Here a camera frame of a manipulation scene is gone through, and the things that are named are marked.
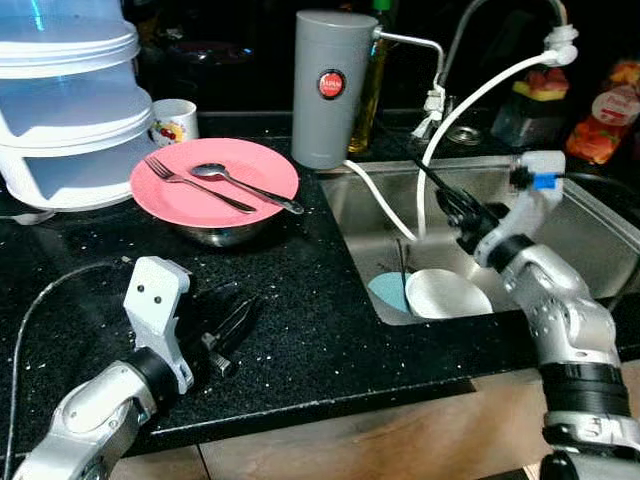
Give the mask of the yellow oil bottle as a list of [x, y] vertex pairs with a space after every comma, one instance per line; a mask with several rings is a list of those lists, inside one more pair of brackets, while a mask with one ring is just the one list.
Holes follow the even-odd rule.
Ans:
[[[381, 27], [389, 27], [394, 22], [396, 0], [372, 0], [372, 17], [378, 19]], [[355, 128], [349, 138], [348, 152], [364, 155], [369, 151], [372, 124], [378, 114], [381, 79], [384, 77], [385, 63], [388, 58], [388, 41], [375, 40], [367, 60], [367, 69], [362, 88], [361, 105], [357, 111]]]

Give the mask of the stainless steel sink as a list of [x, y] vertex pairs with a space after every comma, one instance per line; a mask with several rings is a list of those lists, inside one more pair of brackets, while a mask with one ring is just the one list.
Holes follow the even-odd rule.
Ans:
[[[421, 323], [421, 317], [401, 314], [385, 305], [367, 288], [376, 274], [444, 269], [465, 276], [492, 302], [494, 311], [516, 310], [500, 274], [480, 268], [457, 246], [457, 230], [434, 200], [428, 184], [426, 230], [417, 241], [403, 236], [387, 218], [371, 188], [387, 201], [408, 228], [416, 227], [416, 184], [419, 169], [410, 161], [362, 163], [369, 182], [347, 166], [321, 172], [320, 182], [340, 233], [355, 260], [358, 275], [378, 316], [389, 325]], [[531, 238], [556, 251], [589, 285], [596, 300], [616, 296], [626, 287], [640, 253], [639, 229], [611, 207], [591, 196], [570, 179], [562, 180], [564, 196]]]

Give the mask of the grey water filter canister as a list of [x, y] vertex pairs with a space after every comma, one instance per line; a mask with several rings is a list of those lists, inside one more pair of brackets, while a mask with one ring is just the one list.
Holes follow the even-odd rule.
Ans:
[[372, 46], [389, 40], [438, 52], [438, 42], [385, 32], [370, 15], [308, 9], [296, 13], [291, 157], [314, 170], [346, 163]]

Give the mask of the light blue plate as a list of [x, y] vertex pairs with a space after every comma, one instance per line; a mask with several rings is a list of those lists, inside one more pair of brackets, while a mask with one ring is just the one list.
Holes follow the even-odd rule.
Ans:
[[406, 271], [384, 271], [376, 274], [367, 284], [367, 288], [378, 300], [394, 308], [401, 314], [412, 315], [410, 305], [404, 293], [408, 280]]

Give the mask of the stainless steel bowl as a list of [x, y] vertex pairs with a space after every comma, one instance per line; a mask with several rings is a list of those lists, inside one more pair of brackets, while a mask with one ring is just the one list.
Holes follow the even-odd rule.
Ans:
[[251, 215], [250, 221], [237, 227], [186, 227], [186, 225], [174, 223], [174, 221], [159, 219], [161, 224], [174, 230], [178, 236], [187, 238], [197, 244], [207, 247], [230, 248], [242, 246], [262, 236], [265, 230], [273, 227], [279, 212], [255, 218]]

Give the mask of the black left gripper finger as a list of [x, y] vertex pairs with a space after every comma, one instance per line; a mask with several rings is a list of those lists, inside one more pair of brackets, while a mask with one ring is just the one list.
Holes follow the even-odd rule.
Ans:
[[252, 329], [253, 324], [255, 324], [257, 312], [259, 312], [260, 306], [259, 301], [257, 301], [255, 307], [253, 307], [252, 314], [250, 315], [250, 320], [248, 323], [243, 326], [239, 332], [234, 335], [227, 335], [227, 353], [234, 351], [238, 347], [238, 344], [242, 342], [244, 338], [247, 337], [248, 333]]
[[234, 334], [239, 332], [239, 330], [248, 323], [248, 320], [250, 320], [250, 315], [257, 301], [259, 301], [259, 297], [257, 297], [256, 294], [251, 294], [251, 296], [237, 303], [236, 307], [229, 312], [227, 317], [215, 326], [215, 337], [233, 337]]

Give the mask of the white plate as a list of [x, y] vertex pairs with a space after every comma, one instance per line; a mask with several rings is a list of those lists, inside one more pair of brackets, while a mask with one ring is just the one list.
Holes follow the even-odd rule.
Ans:
[[477, 285], [454, 271], [424, 269], [408, 276], [404, 296], [413, 315], [428, 320], [493, 314], [492, 302]]

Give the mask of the orange soap pump bottle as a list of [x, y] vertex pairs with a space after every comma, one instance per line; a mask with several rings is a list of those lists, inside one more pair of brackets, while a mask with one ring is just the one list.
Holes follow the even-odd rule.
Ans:
[[639, 60], [618, 60], [591, 101], [588, 115], [570, 132], [564, 151], [589, 164], [607, 164], [639, 116], [639, 81]]

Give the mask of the metal fork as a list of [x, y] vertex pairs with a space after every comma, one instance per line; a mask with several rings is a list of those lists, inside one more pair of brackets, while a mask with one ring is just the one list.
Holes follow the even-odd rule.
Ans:
[[145, 160], [145, 164], [147, 168], [151, 170], [152, 173], [156, 175], [160, 180], [164, 180], [166, 183], [178, 183], [178, 184], [186, 184], [186, 186], [191, 186], [193, 188], [198, 189], [198, 191], [205, 192], [206, 195], [211, 195], [214, 198], [219, 198], [220, 201], [223, 201], [224, 204], [227, 204], [233, 209], [236, 209], [241, 212], [256, 212], [255, 207], [252, 207], [247, 204], [243, 204], [243, 202], [234, 200], [234, 198], [230, 198], [225, 195], [221, 195], [221, 193], [212, 191], [210, 188], [206, 188], [201, 186], [201, 184], [197, 184], [193, 182], [193, 180], [189, 180], [184, 177], [180, 177], [180, 175], [175, 174], [172, 170], [166, 168], [165, 165], [161, 164], [159, 160], [156, 159], [155, 156], [147, 156]]

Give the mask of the pink plate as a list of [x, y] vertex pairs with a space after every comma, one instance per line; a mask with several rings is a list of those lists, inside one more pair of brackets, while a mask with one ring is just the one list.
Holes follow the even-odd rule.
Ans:
[[201, 138], [159, 148], [152, 157], [177, 177], [187, 178], [220, 195], [255, 207], [253, 212], [238, 211], [186, 183], [165, 182], [146, 163], [138, 163], [131, 173], [134, 201], [156, 218], [182, 227], [246, 227], [283, 211], [282, 206], [271, 204], [228, 180], [197, 178], [189, 173], [193, 166], [219, 163], [239, 182], [274, 195], [293, 198], [300, 189], [300, 175], [291, 161], [260, 143], [233, 138]]

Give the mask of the white printed mug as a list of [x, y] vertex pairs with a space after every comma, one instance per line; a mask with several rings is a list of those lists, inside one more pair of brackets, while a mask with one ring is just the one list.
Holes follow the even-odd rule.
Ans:
[[152, 102], [152, 123], [148, 137], [157, 146], [177, 145], [200, 137], [197, 105], [183, 99], [161, 99]]

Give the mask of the wooden cabinet front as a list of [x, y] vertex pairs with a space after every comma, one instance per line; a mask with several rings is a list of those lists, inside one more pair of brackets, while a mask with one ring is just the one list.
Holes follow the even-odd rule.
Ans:
[[529, 476], [549, 453], [532, 369], [428, 399], [120, 461], [111, 480], [476, 480]]

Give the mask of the white tiered plastic container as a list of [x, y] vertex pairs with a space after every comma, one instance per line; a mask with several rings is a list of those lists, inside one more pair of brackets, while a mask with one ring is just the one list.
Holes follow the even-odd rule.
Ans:
[[156, 150], [138, 86], [140, 36], [120, 0], [0, 0], [0, 180], [33, 209], [102, 209], [132, 196]]

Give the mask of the metal spoon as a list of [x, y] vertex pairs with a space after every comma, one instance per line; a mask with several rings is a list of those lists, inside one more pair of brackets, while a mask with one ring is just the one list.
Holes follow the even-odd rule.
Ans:
[[293, 214], [300, 215], [305, 212], [305, 207], [292, 200], [292, 198], [287, 198], [282, 195], [275, 195], [275, 193], [266, 191], [266, 189], [251, 186], [251, 184], [244, 183], [242, 182], [242, 180], [234, 178], [233, 175], [228, 172], [227, 168], [225, 168], [225, 166], [221, 165], [220, 163], [206, 163], [192, 166], [189, 172], [202, 179], [221, 178], [223, 180], [227, 180], [227, 182], [232, 183], [233, 186], [237, 186], [244, 189], [244, 191], [264, 198], [264, 200], [266, 201], [273, 202], [273, 204], [275, 205], [282, 206], [285, 211], [293, 212]]

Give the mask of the metal gooseneck faucet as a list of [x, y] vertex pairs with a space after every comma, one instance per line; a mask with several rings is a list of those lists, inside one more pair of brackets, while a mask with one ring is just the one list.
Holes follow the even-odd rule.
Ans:
[[[454, 26], [454, 33], [448, 44], [449, 49], [440, 50], [440, 54], [442, 54], [440, 60], [442, 61], [440, 61], [438, 68], [435, 69], [434, 77], [431, 78], [428, 96], [426, 96], [424, 104], [425, 118], [411, 133], [416, 141], [426, 143], [436, 137], [443, 137], [443, 134], [447, 133], [448, 129], [451, 128], [448, 120], [453, 116], [460, 116], [462, 111], [468, 108], [468, 105], [465, 108], [465, 106], [451, 104], [451, 96], [449, 96], [447, 90], [448, 79], [451, 76], [453, 65], [456, 64], [462, 52], [465, 51], [463, 49], [463, 41], [465, 41], [467, 29], [472, 23], [472, 18], [481, 8], [484, 8], [486, 4], [492, 3], [492, 1], [470, 0], [470, 3], [462, 10], [458, 23]], [[552, 15], [550, 33], [543, 40], [544, 55], [541, 55], [536, 63], [512, 70], [512, 74], [530, 67], [536, 67], [536, 65], [541, 65], [541, 67], [566, 67], [579, 55], [579, 50], [575, 45], [575, 41], [579, 37], [579, 31], [573, 27], [567, 6], [563, 4], [562, 0], [544, 1], [548, 3], [550, 15]]]

